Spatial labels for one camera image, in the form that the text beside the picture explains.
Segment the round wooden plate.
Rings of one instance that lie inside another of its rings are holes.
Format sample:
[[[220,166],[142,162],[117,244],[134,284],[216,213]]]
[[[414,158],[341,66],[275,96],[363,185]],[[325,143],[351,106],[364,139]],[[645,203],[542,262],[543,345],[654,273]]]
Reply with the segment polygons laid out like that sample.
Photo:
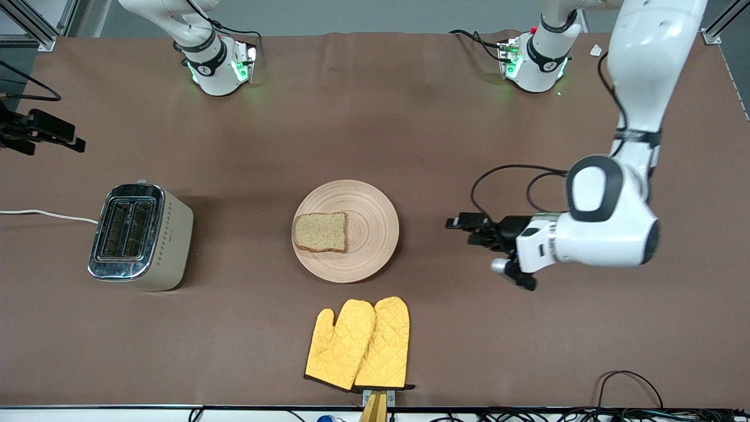
[[[388,197],[359,180],[319,185],[294,214],[345,213],[346,251],[312,252],[292,246],[298,260],[322,280],[348,284],[367,280],[388,264],[396,250],[400,224]]]

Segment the brown toast slice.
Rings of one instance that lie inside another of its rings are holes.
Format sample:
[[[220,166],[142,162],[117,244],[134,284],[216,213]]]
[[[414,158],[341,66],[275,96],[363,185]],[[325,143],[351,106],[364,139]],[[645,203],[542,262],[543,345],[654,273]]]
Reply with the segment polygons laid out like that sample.
[[[308,213],[295,218],[292,240],[300,250],[345,252],[346,232],[346,213]]]

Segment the yellow quilted oven mitt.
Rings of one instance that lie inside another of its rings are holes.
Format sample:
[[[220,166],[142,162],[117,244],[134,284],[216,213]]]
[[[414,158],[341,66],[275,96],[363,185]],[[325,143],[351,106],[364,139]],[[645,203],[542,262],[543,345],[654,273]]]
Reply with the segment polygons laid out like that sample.
[[[379,300],[375,326],[354,387],[373,390],[412,390],[407,384],[410,315],[400,297]]]
[[[305,379],[351,391],[375,322],[373,305],[364,300],[346,300],[338,313],[321,310],[313,327]]]

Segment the chrome and cream toaster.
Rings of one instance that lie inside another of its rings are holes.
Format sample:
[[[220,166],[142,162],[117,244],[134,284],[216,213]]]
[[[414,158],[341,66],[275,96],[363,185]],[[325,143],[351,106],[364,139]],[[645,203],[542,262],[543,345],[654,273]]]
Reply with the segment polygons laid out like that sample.
[[[97,281],[169,291],[182,280],[195,216],[159,185],[126,183],[105,198],[87,270]]]

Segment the aluminium frame profile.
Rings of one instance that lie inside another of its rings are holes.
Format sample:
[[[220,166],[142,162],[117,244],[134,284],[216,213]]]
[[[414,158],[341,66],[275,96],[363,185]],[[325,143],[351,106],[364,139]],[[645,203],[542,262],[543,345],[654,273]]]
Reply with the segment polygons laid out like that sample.
[[[731,0],[709,26],[701,29],[705,45],[720,45],[721,33],[748,8],[750,8],[750,0]]]
[[[51,52],[70,33],[81,0],[0,0],[0,47]]]

